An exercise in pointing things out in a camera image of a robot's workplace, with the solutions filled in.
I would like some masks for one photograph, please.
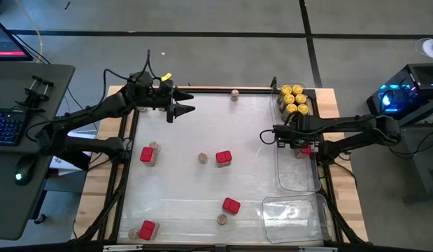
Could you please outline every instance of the blue backlit keyboard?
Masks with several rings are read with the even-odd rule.
[[[16,146],[25,131],[27,112],[0,108],[0,145]]]

